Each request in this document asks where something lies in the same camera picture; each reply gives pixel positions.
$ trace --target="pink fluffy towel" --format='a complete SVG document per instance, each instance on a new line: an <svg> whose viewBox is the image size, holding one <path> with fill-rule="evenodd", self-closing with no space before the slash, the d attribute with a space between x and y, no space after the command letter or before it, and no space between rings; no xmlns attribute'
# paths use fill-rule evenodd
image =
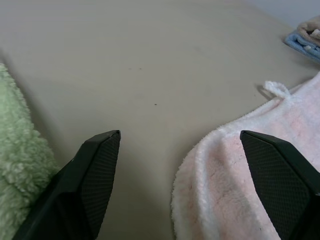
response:
<svg viewBox="0 0 320 240"><path fill-rule="evenodd" d="M241 130L292 143L320 170L320 73L291 92L277 82L264 88L277 97L210 132L179 167L171 203L178 240L280 239L255 191Z"/></svg>

